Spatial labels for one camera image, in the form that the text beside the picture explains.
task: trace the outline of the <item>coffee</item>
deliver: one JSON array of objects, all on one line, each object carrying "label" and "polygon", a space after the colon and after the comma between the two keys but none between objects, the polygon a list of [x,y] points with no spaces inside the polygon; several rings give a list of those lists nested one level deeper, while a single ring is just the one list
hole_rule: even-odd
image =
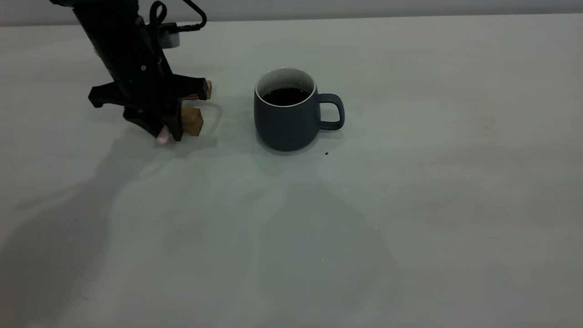
[{"label": "coffee", "polygon": [[291,106],[308,99],[310,95],[301,89],[283,88],[269,92],[263,100],[275,106]]}]

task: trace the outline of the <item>dark blue mug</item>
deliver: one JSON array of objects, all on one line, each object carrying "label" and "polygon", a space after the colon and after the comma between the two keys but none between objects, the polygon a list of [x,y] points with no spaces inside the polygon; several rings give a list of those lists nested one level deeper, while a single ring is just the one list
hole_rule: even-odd
[{"label": "dark blue mug", "polygon": [[[297,103],[282,106],[281,102],[268,97],[275,91],[286,89],[305,94],[305,99],[299,98]],[[340,120],[322,121],[321,103],[335,104]],[[330,93],[319,94],[314,79],[295,68],[279,68],[262,76],[255,85],[254,107],[257,133],[267,146],[277,151],[304,148],[316,138],[319,130],[338,130],[344,125],[342,100]]]}]

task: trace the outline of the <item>cable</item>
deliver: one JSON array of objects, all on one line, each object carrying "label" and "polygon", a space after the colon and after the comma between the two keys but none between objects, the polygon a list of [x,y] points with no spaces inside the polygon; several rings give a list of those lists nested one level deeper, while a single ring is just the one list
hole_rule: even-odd
[{"label": "cable", "polygon": [[206,14],[205,14],[205,12],[202,11],[202,9],[199,8],[196,4],[194,4],[194,2],[192,2],[191,0],[182,0],[182,1],[184,1],[187,5],[189,5],[190,8],[194,9],[194,11],[196,11],[202,17],[202,22],[200,22],[198,24],[192,24],[192,25],[177,26],[171,32],[172,33],[176,33],[176,32],[198,31],[201,28],[205,27],[205,25],[206,25]]},{"label": "cable", "polygon": [[[198,23],[198,24],[192,24],[192,25],[174,26],[173,28],[170,28],[168,31],[170,33],[190,32],[190,31],[198,31],[201,28],[203,28],[206,25],[205,12],[202,11],[202,9],[199,8],[196,4],[194,4],[194,2],[192,2],[191,0],[182,0],[182,1],[184,1],[192,9],[194,9],[194,11],[196,11],[202,17],[202,22]],[[160,15],[157,15],[158,7],[162,7],[162,11],[160,12]],[[166,18],[167,14],[168,14],[168,10],[166,8],[166,5],[160,0],[154,1],[152,6],[150,7],[150,25],[148,26],[148,28],[150,29],[150,40],[152,42],[152,48],[154,49],[154,55],[156,56],[158,63],[162,60],[162,56],[160,53],[161,50],[160,50],[160,40],[159,40],[160,36],[158,34],[159,33],[158,25],[162,24],[162,22]]]},{"label": "cable", "polygon": [[[158,7],[160,6],[162,7],[162,11],[160,12],[160,15],[157,16],[156,14],[158,12]],[[158,63],[162,59],[162,55],[160,53],[161,49],[159,40],[160,36],[158,35],[158,24],[161,24],[164,21],[167,13],[168,10],[166,9],[166,5],[162,1],[154,1],[150,7],[150,41],[152,42],[152,49],[154,50],[154,55],[156,56]]]}]

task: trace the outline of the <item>table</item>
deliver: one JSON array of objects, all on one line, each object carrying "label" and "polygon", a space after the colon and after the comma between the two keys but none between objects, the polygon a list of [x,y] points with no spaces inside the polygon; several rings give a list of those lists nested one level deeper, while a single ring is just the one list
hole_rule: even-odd
[{"label": "table", "polygon": [[[209,23],[200,137],[92,108],[79,26],[0,29],[0,326],[583,324],[583,15]],[[346,125],[281,154],[256,79]],[[323,118],[338,115],[324,106]]]}]

